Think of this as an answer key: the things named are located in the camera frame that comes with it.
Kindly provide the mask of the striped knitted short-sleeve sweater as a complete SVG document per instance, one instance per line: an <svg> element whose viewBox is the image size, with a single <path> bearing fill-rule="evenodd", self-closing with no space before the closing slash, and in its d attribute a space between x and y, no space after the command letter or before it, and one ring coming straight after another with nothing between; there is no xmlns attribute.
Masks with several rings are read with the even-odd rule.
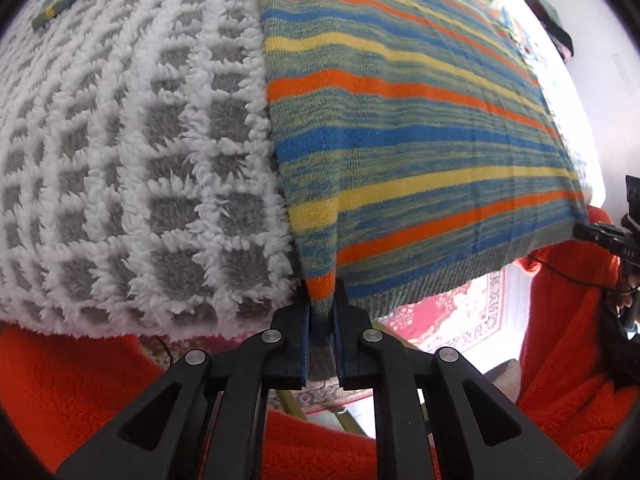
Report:
<svg viewBox="0 0 640 480"><path fill-rule="evenodd" d="M43 28L76 0L46 0ZM296 288L372 318L586 218L538 80L483 0L257 0Z"/></svg>

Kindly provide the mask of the orange fleece clothing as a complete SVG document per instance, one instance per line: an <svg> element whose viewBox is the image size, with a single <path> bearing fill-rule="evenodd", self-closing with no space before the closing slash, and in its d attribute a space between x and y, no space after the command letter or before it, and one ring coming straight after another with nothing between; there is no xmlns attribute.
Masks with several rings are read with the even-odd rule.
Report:
<svg viewBox="0 0 640 480"><path fill-rule="evenodd" d="M616 309L636 284L596 245L566 242L521 260L532 274L520 356L518 407L580 468L602 452L639 395L639 347ZM149 385L160 368L133 336L46 336L11 325L1 333L1 415L48 471ZM371 439L273 412L267 479L372 479Z"/></svg>

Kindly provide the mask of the patterned red floor rug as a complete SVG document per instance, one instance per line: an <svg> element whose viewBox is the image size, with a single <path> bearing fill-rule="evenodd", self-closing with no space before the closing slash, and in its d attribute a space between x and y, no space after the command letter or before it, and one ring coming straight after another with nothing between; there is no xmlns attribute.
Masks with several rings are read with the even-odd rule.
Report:
<svg viewBox="0 0 640 480"><path fill-rule="evenodd" d="M399 307L378 322L425 352L442 346L465 351L500 330L503 296L504 273L492 272L449 292ZM226 352L235 349L244 339L244 336L233 339L211 336L172 341L142 336L140 344L148 359L167 368L172 356L178 358L196 348L210 354ZM323 382L310 380L304 390L295 391L293 396L299 407L310 415L365 399L370 393L343 391L332 378Z"/></svg>

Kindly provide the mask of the white grey checked fleece blanket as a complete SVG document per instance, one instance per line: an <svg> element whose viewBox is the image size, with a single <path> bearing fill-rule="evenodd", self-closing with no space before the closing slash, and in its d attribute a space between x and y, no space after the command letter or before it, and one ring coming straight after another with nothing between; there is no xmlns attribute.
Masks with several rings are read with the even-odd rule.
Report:
<svg viewBox="0 0 640 480"><path fill-rule="evenodd" d="M76 0L1 39L1 319L234 338L292 298L257 0Z"/></svg>

